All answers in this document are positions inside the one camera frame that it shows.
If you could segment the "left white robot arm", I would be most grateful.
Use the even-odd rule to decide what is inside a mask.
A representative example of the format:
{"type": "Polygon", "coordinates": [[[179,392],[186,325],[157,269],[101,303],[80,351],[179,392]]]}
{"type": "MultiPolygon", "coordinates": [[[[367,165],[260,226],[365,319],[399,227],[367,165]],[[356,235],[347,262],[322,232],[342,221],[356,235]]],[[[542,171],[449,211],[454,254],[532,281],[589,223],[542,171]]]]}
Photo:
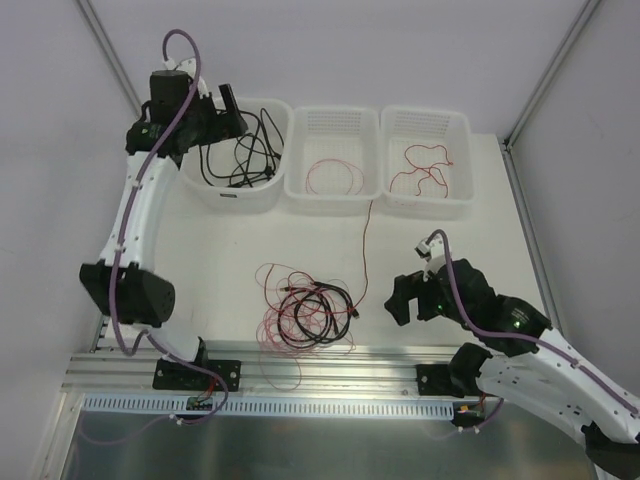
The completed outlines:
{"type": "Polygon", "coordinates": [[[219,91],[222,109],[194,73],[151,74],[150,98],[126,133],[126,180],[112,232],[99,259],[79,270],[84,289],[110,318],[122,353],[134,356],[142,341],[160,353],[153,380],[158,390],[230,389],[213,369],[204,340],[171,326],[176,289],[154,267],[159,222],[184,156],[247,131],[231,86],[219,91]]]}

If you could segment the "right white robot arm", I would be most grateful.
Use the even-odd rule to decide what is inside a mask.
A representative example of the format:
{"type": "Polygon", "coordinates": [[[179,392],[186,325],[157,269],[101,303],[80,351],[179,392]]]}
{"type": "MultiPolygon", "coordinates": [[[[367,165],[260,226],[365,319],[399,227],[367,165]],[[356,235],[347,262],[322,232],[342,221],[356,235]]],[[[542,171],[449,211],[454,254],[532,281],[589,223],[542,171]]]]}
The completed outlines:
{"type": "Polygon", "coordinates": [[[618,479],[639,476],[639,398],[587,360],[526,301],[498,294],[465,260],[399,275],[385,309],[404,326],[443,317],[470,331],[447,370],[453,395],[513,403],[581,445],[618,479]]]}

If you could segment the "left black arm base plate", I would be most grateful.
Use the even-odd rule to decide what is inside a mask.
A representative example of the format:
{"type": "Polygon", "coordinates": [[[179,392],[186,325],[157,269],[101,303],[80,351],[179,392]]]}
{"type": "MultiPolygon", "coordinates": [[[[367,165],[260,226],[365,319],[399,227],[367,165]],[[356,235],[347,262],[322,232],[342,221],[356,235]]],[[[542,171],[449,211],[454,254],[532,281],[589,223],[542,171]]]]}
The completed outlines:
{"type": "MultiPolygon", "coordinates": [[[[239,360],[207,360],[205,369],[216,373],[227,385],[229,392],[237,392],[241,378],[239,360]]],[[[152,388],[160,391],[201,392],[210,387],[213,378],[175,362],[159,360],[156,363],[152,388]]]]}

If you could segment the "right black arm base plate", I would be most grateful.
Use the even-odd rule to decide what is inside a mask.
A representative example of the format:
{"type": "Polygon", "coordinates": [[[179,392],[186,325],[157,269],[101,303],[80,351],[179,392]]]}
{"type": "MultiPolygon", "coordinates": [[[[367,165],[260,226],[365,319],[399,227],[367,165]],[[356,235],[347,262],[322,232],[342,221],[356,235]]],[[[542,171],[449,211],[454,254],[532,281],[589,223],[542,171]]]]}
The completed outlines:
{"type": "Polygon", "coordinates": [[[446,364],[418,364],[415,371],[420,396],[452,395],[452,383],[446,364]]]}

